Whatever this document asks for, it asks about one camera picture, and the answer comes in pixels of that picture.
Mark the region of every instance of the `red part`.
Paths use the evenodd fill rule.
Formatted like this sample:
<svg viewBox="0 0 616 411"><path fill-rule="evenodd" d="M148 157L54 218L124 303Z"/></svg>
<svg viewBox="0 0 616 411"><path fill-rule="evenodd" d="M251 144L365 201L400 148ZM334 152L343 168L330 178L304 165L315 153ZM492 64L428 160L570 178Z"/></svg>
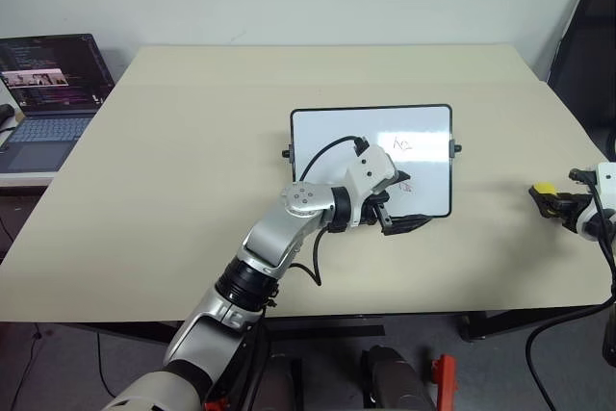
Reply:
<svg viewBox="0 0 616 411"><path fill-rule="evenodd" d="M209 401L203 405L205 411L226 411L229 408L229 400L221 398L218 401Z"/></svg>
<svg viewBox="0 0 616 411"><path fill-rule="evenodd" d="M453 411L453 394L458 386L455 382L455 358L441 355L432 362L432 382L438 384L438 411Z"/></svg>

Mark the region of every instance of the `laptop keyboard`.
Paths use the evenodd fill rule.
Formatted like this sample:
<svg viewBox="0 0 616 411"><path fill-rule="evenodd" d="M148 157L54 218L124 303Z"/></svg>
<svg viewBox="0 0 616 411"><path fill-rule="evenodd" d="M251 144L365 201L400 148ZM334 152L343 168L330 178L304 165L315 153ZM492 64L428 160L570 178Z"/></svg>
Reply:
<svg viewBox="0 0 616 411"><path fill-rule="evenodd" d="M68 119L26 119L11 135L11 142L75 141L84 133L91 117Z"/></svg>

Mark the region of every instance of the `black cable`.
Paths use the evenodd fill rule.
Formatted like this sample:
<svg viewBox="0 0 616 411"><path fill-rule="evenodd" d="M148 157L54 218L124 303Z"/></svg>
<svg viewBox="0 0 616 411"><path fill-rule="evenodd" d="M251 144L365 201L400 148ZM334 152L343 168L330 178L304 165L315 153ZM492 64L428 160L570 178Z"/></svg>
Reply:
<svg viewBox="0 0 616 411"><path fill-rule="evenodd" d="M252 346L252 352L250 354L250 359L248 360L248 367L246 368L246 377L244 380L244 386L242 387L242 392L238 398L239 406L236 407L238 411L241 411L244 407L244 403L246 401L246 397L248 396L248 390L250 389L250 378L254 374L254 365L255 360L257 358L258 344L259 344L259 335L261 334L261 326L263 323L263 318L266 315L267 307L264 307L263 313L261 314L261 318L257 321L257 324L253 328L254 330L254 346Z"/></svg>
<svg viewBox="0 0 616 411"><path fill-rule="evenodd" d="M546 390L545 386L543 385L543 382L541 381L541 379L539 378L539 375L537 374L537 371L535 370L534 364L532 362L532 343L537 338L537 336L541 334L542 332L544 332L545 330L550 329L551 327L557 326L559 324L562 324L563 322L581 320L582 318L595 315L601 312L602 310L611 307L612 304L616 301L616 266L614 265L614 254L613 254L612 246L611 246L612 236L608 232L607 217L605 216L605 213L603 210L603 205L601 203L601 198L599 197L599 192L597 192L597 188L595 187L595 184L592 181L592 179L588 178L584 174L584 172L578 172L577 175L578 175L578 178L580 178L590 189L590 192L593 196L593 200L595 201L597 212L601 217L602 236L598 237L598 242L599 242L599 247L601 248L603 256L605 257L605 260L607 264L609 265L609 269L611 272L611 276L612 276L611 292L612 294L608 300L606 300L604 303L600 305L581 309L577 312L574 312L570 315L559 318L557 320L546 322L545 324L537 327L534 331L532 331L530 335L528 336L528 338L526 339L526 349L525 349L526 364L528 365L528 369L530 370L530 373L532 374L532 378L534 379L535 384L537 384L537 387L539 388L539 392L541 392L543 399L545 400L546 404L551 409L551 411L556 411L556 407L554 406L554 403L552 402L552 399L550 398L548 391Z"/></svg>
<svg viewBox="0 0 616 411"><path fill-rule="evenodd" d="M257 393L259 392L259 385L261 384L261 379L263 379L263 373L266 370L266 366L268 365L268 360L270 359L270 355L271 355L271 339L270 339L270 334L268 332L267 327L265 326L265 324L263 323L263 325L261 326L263 329L263 332L265 333L265 337L266 337L266 356L263 359L263 363L261 363L261 368L259 369L259 373L257 375L257 379L255 380L254 383L254 388L252 389L252 393L250 394L250 400L248 401L248 406L246 407L245 411L250 411L252 409L252 406L254 405L254 400L257 398Z"/></svg>
<svg viewBox="0 0 616 411"><path fill-rule="evenodd" d="M115 398L116 395L112 393L109 386L107 385L107 381L105 380L105 376L103 375L103 362L100 358L100 333L96 333L96 355L98 357L98 375L100 376L100 381L103 383L103 387L107 393L111 396L111 398Z"/></svg>
<svg viewBox="0 0 616 411"><path fill-rule="evenodd" d="M560 318L558 320L547 322L539 326L534 331L532 331L530 335L528 336L528 339L526 339L526 364L528 365L528 369L530 370L530 373L532 374L532 378L535 380L535 383L537 384L537 387L539 388L539 391L541 392L543 399L546 401L546 404L549 406L551 411L556 411L556 407L554 406L552 399L550 398L550 395L548 395L548 392L546 391L546 388L544 387L543 382L541 381L541 379L537 375L537 371L535 370L534 364L532 362L532 356L531 356L532 355L532 352L531 352L532 343L534 342L536 337L539 334L541 334L543 331L545 331L546 329L550 329L551 327L557 326L563 322L579 320L585 317L589 317L590 315L595 315L596 313L601 312L605 308L610 307L614 303L615 300L616 300L616 297L614 297L613 295L601 305L596 305L594 307L584 309L579 312L575 312L571 315Z"/></svg>
<svg viewBox="0 0 616 411"><path fill-rule="evenodd" d="M5 225L4 221L2 220L2 216L0 216L0 226L2 227L4 232L7 234L7 237L9 237L9 240L11 240L11 244L13 244L15 242L15 238L11 235L11 233L9 233L9 229L7 228L7 225Z"/></svg>
<svg viewBox="0 0 616 411"><path fill-rule="evenodd" d="M37 322L35 322L35 329L37 330L37 332L32 336L32 344L30 345L30 358L28 358L28 363L26 363L26 367L24 368L21 379L19 380L19 385L17 385L17 389L15 390L15 395L13 396L13 401L11 402L10 411L13 411L15 409L15 406L17 405L17 398L19 397L19 392L21 392L21 388L23 387L23 384L28 377L28 373L32 369L33 361L35 359L35 345L37 344L39 339L42 338L42 334L40 334L39 324Z"/></svg>
<svg viewBox="0 0 616 411"><path fill-rule="evenodd" d="M310 168L313 166L313 164L317 161L318 158L320 158L325 153L325 151L333 148L337 144L344 143L345 141L360 141L360 140L362 140L361 137L354 137L354 136L349 135L349 136L346 136L346 137L342 137L341 139L334 140L332 143L324 146L321 149L321 151L319 151L317 154L315 154L315 156L310 160L310 162L308 163L308 166L306 166L306 168L302 172L301 176L299 177L299 181L303 182L303 180L306 178L306 175L308 174L308 170L310 170Z"/></svg>
<svg viewBox="0 0 616 411"><path fill-rule="evenodd" d="M304 270L306 273L308 273L308 276L310 276L312 280L317 284L317 286L320 286L322 284L321 271L319 270L319 243L321 242L321 238L325 233L327 233L327 227L321 229L321 231L315 238L315 243L312 246L312 266L314 272L312 272L308 267L302 264L293 263L289 265L290 269Z"/></svg>

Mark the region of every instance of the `yellow object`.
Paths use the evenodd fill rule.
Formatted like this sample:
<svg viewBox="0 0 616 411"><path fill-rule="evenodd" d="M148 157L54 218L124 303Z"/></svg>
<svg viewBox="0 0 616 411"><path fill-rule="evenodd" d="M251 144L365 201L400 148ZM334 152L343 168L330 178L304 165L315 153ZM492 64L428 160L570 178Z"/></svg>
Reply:
<svg viewBox="0 0 616 411"><path fill-rule="evenodd" d="M556 187L552 183L535 183L532 188L540 194L558 194Z"/></svg>

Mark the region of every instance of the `table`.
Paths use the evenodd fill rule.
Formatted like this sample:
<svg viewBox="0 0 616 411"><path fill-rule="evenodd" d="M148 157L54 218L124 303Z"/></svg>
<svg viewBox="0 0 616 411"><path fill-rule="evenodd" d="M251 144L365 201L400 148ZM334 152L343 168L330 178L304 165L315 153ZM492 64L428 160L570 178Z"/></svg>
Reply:
<svg viewBox="0 0 616 411"><path fill-rule="evenodd" d="M291 181L294 108L448 103L453 208L406 235L321 242L272 317L507 310L603 301L595 244L526 190L580 191L603 160L507 45L144 47L0 266L2 321L181 320ZM309 260L306 243L299 261Z"/></svg>

